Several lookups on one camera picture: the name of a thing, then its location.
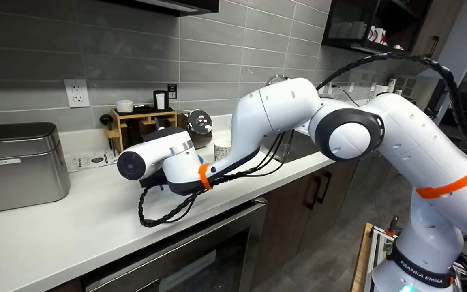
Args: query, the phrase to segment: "wooden spice rack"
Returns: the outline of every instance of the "wooden spice rack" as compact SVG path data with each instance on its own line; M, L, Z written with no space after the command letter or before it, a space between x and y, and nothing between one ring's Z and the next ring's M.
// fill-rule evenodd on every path
M156 120L164 119L170 127L177 125L177 112L149 112L149 114L118 114L115 109L110 111L114 119L112 127L105 128L107 140L114 145L117 153L122 153L125 148L131 146L127 141L127 130L130 120L138 120L141 135L156 132Z

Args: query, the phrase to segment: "kitchen counter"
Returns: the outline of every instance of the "kitchen counter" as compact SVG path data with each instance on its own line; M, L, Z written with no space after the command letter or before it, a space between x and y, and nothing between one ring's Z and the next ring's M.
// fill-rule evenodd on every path
M245 167L261 159L258 154ZM138 222L138 182L122 179L114 166L75 172L67 198L0 213L0 291L57 287L329 164L332 161L318 153L289 162L269 177L219 185L201 195L185 219L154 229ZM167 188L152 188L144 214L159 218L182 200Z

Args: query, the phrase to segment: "sink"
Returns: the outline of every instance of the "sink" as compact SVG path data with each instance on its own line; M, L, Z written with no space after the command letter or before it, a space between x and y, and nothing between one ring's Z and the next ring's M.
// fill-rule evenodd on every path
M271 135L268 138L264 138L263 145L261 145L261 153L268 153L272 141L276 140L277 135ZM277 154L274 156L276 161L282 161L282 158L285 158L285 162L292 162L297 159L302 159L305 156L310 156L313 153L319 153L319 146L316 146L310 136L305 136L298 132L285 132L284 133L284 140L281 143L281 148L277 151Z

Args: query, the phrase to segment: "white robotic arm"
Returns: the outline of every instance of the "white robotic arm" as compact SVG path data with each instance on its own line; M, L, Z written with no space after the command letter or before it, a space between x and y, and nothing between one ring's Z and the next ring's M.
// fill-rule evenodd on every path
M378 149L417 188L443 187L467 175L467 156L414 104L384 94L368 106L354 107L319 99L306 80L271 85L243 98L232 117L229 156L206 169L214 185L227 172L250 161L269 133L308 124L308 135L334 161L357 159ZM118 171L128 179L144 179L162 169L172 192L203 190L201 161L185 132L154 136L127 149ZM381 292L451 291L449 268L467 234L467 185L436 198L412 192L412 216L396 242L391 260L375 271Z

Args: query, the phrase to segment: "wall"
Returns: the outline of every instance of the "wall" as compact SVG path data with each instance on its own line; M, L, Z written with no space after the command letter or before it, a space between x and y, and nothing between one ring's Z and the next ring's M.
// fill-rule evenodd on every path
M99 127L118 99L151 102L178 83L175 109L232 112L276 73L318 83L360 54L321 47L329 0L221 0L175 18L102 0L0 0L0 124ZM373 67L358 85L391 75ZM88 80L89 109L68 109L63 80Z

